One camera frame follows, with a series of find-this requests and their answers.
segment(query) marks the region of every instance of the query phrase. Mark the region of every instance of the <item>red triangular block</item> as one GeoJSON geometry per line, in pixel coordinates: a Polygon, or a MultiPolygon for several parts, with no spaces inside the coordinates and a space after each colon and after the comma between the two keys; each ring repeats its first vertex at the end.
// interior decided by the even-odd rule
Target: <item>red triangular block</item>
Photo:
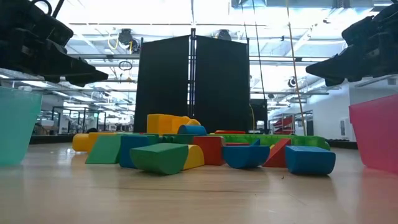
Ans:
{"type": "Polygon", "coordinates": [[[264,163],[264,167],[280,167],[284,168],[286,166],[285,160],[285,146],[291,145],[292,140],[290,139],[281,139],[275,146],[271,149],[269,153],[269,157],[264,163]]]}

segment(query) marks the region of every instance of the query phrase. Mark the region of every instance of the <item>green half-cylinder block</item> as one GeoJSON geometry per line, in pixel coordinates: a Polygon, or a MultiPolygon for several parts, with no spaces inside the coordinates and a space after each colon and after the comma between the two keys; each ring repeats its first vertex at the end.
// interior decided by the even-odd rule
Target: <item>green half-cylinder block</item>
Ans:
{"type": "Polygon", "coordinates": [[[0,87],[0,166],[20,164],[42,105],[42,95],[0,87]]]}
{"type": "Polygon", "coordinates": [[[121,135],[100,135],[88,154],[86,164],[119,163],[121,135]]]}
{"type": "Polygon", "coordinates": [[[197,134],[164,134],[163,143],[193,144],[193,137],[197,134]]]}
{"type": "Polygon", "coordinates": [[[263,135],[263,134],[219,134],[226,142],[248,142],[252,144],[257,139],[261,140],[262,146],[271,146],[281,139],[291,139],[294,146],[316,146],[330,150],[325,138],[319,136],[292,136],[292,135],[263,135]]]}
{"type": "Polygon", "coordinates": [[[171,175],[183,169],[188,156],[188,146],[160,143],[131,149],[130,155],[137,169],[171,175]]]}

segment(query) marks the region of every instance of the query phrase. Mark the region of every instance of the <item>wooden floor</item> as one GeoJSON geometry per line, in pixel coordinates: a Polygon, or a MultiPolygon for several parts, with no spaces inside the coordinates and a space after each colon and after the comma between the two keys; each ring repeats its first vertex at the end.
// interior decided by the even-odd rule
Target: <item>wooden floor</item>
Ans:
{"type": "Polygon", "coordinates": [[[329,177],[205,166],[158,176],[84,164],[71,144],[34,145],[0,168],[0,223],[398,223],[398,176],[334,149],[329,177]]]}

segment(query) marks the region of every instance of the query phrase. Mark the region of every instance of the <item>blue half-cylinder block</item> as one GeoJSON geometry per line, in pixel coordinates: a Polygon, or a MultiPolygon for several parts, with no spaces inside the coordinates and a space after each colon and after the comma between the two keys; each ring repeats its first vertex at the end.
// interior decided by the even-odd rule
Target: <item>blue half-cylinder block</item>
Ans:
{"type": "Polygon", "coordinates": [[[152,136],[145,136],[145,135],[121,136],[119,165],[121,167],[136,168],[130,157],[130,149],[150,146],[153,143],[154,142],[152,136]]]}
{"type": "Polygon", "coordinates": [[[178,129],[179,134],[196,134],[199,136],[207,135],[206,129],[200,125],[181,125],[178,129]]]}
{"type": "Polygon", "coordinates": [[[287,169],[297,175],[328,175],[335,168],[336,154],[315,146],[285,146],[287,169]]]}
{"type": "Polygon", "coordinates": [[[261,145],[261,140],[260,140],[260,139],[257,139],[257,140],[255,140],[251,145],[252,145],[252,146],[260,146],[260,145],[261,145]]]}
{"type": "Polygon", "coordinates": [[[244,169],[263,165],[269,146],[224,146],[223,159],[232,168],[244,169]]]}

